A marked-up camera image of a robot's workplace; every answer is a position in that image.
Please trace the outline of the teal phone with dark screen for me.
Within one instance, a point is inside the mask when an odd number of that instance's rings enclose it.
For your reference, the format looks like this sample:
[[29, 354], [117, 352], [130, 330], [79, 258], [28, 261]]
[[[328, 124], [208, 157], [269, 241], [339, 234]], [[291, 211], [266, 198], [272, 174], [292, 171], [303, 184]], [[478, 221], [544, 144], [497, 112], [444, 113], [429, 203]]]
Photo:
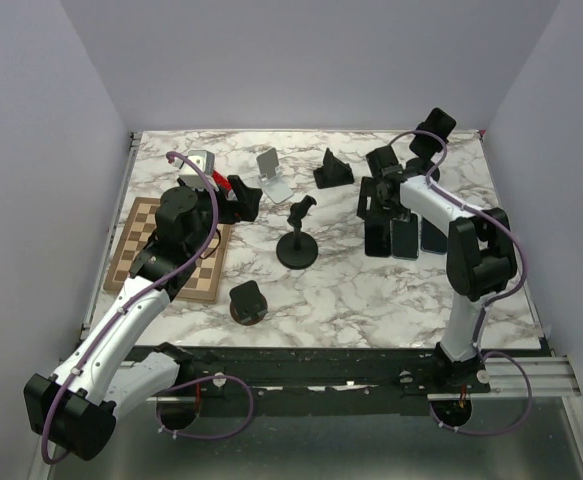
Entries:
[[416, 260], [419, 256], [419, 221], [410, 213], [391, 221], [391, 255], [394, 258]]

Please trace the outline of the black round base clamp stand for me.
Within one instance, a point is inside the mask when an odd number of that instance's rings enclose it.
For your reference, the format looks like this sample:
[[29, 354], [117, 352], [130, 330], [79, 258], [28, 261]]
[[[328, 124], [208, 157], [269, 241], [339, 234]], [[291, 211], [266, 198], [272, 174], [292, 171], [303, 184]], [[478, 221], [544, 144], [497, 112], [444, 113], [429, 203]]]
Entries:
[[318, 245], [315, 239], [302, 231], [302, 220], [308, 210], [317, 204], [312, 196], [306, 195], [301, 201], [293, 203], [287, 223], [293, 231], [283, 235], [276, 245], [276, 256], [279, 262], [292, 270], [302, 270], [310, 267], [318, 256]]

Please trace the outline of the blue phone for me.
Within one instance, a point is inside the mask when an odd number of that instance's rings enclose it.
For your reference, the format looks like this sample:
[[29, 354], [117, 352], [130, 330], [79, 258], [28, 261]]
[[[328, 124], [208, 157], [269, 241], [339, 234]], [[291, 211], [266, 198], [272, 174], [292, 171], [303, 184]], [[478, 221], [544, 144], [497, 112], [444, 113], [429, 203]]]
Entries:
[[426, 218], [421, 218], [420, 249], [424, 252], [445, 255], [448, 241], [445, 234]]

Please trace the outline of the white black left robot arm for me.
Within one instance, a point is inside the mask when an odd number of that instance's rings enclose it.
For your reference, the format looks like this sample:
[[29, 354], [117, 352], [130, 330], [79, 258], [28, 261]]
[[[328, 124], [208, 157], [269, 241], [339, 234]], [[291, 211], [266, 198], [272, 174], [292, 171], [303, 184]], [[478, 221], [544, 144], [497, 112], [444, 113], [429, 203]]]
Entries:
[[184, 182], [164, 192], [154, 213], [155, 229], [135, 257], [117, 300], [76, 350], [52, 374], [33, 375], [24, 387], [31, 429], [41, 437], [41, 454], [56, 463], [49, 446], [63, 455], [95, 458], [118, 420], [153, 394], [185, 393], [191, 368], [152, 353], [129, 370], [120, 366], [152, 321], [176, 298], [221, 224], [252, 222], [262, 191], [231, 175], [235, 197], [207, 184], [194, 191]]

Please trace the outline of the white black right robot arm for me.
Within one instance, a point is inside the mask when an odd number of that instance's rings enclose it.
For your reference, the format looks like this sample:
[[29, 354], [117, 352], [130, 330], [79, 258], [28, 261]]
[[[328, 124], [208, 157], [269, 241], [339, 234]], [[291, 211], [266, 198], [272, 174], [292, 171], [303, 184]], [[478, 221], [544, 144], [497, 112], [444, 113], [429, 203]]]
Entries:
[[454, 291], [449, 321], [436, 346], [441, 361], [431, 379], [451, 392], [467, 380], [465, 363], [479, 357], [479, 343], [491, 304], [508, 295], [517, 274], [507, 214], [462, 201], [435, 181], [425, 168], [430, 160], [402, 165], [391, 145], [366, 155], [370, 175], [361, 181], [357, 216], [365, 224], [365, 253], [417, 256], [418, 221], [428, 221], [446, 239], [446, 275]]

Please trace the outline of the silver folding phone stand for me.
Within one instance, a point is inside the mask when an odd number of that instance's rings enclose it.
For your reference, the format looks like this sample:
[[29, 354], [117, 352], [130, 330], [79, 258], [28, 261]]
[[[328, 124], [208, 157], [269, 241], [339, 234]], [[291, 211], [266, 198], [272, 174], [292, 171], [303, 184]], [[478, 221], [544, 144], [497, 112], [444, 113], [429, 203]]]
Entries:
[[256, 157], [259, 169], [259, 188], [271, 199], [274, 204], [281, 204], [293, 196], [293, 191], [283, 180], [279, 172], [277, 150], [269, 148]]

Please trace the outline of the black wedge phone stand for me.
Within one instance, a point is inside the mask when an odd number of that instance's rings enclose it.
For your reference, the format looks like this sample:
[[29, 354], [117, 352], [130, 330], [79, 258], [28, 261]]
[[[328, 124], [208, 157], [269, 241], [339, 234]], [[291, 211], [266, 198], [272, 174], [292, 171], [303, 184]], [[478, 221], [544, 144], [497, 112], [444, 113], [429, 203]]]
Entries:
[[325, 150], [322, 165], [313, 171], [318, 189], [335, 188], [354, 183], [354, 175], [348, 163], [339, 160], [333, 152]]

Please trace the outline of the small black stand brown base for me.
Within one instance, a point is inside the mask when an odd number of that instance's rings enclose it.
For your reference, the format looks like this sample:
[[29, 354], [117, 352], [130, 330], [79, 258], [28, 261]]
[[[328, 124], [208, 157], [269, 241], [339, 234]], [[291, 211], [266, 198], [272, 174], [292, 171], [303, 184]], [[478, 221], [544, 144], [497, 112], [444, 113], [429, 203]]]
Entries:
[[229, 296], [230, 315], [240, 325], [255, 325], [262, 321], [268, 312], [267, 300], [254, 280], [232, 288]]

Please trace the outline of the aluminium strip table left edge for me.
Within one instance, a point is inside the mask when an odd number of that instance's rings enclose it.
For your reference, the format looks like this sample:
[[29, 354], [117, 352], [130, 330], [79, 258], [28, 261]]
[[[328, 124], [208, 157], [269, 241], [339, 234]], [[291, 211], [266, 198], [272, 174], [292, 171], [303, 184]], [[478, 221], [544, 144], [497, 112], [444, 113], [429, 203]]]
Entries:
[[103, 250], [100, 262], [99, 262], [97, 275], [95, 278], [95, 284], [91, 290], [89, 301], [88, 301], [88, 304], [86, 307], [86, 313], [83, 317], [83, 320], [82, 320], [82, 323], [80, 326], [78, 342], [81, 342], [86, 338], [86, 336], [90, 330], [90, 327], [91, 327], [91, 323], [92, 323], [94, 312], [95, 312], [96, 305], [97, 305], [97, 300], [99, 297], [99, 292], [100, 292], [100, 289], [102, 288], [102, 285], [103, 285], [104, 280], [105, 280], [106, 271], [107, 271], [107, 267], [109, 264], [109, 254], [111, 252], [112, 244], [114, 242], [115, 232], [117, 229], [117, 223], [118, 223], [119, 218], [120, 218], [121, 210], [122, 210], [123, 203], [124, 203], [124, 198], [125, 198], [126, 192], [128, 190], [132, 171], [133, 171], [133, 168], [135, 165], [135, 161], [137, 159], [137, 154], [138, 154], [138, 151], [140, 148], [142, 135], [143, 135], [143, 131], [133, 131], [130, 133], [130, 145], [129, 145], [128, 155], [127, 155], [127, 160], [125, 163], [125, 168], [123, 170], [120, 188], [118, 189], [118, 193], [115, 197], [115, 202], [113, 205], [113, 213], [112, 213], [112, 216], [111, 216], [111, 219], [110, 219], [107, 231], [106, 231], [104, 250]]

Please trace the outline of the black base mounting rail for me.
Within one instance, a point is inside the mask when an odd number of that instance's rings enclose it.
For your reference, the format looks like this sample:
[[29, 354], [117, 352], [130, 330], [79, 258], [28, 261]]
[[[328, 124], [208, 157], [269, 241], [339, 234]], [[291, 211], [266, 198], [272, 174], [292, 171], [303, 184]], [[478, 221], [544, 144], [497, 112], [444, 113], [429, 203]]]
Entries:
[[239, 415], [248, 400], [241, 385], [228, 380], [216, 386], [211, 376], [239, 378], [251, 388], [255, 412], [266, 416], [349, 416], [427, 414], [428, 398], [456, 399], [487, 393], [478, 380], [484, 366], [472, 360], [447, 367], [432, 349], [308, 349], [175, 347], [178, 383], [201, 378], [200, 388], [186, 392], [200, 400], [208, 417]]

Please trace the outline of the aluminium extrusion rail right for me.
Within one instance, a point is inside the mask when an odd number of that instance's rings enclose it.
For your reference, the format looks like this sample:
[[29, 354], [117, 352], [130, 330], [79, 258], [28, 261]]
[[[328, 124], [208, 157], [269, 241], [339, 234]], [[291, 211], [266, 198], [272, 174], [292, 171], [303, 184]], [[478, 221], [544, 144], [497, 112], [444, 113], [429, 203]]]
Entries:
[[432, 401], [482, 399], [523, 399], [528, 387], [534, 399], [578, 397], [581, 389], [574, 370], [566, 357], [515, 358], [515, 363], [501, 357], [491, 357], [477, 375], [465, 382], [465, 387], [436, 387], [427, 384], [416, 387]]

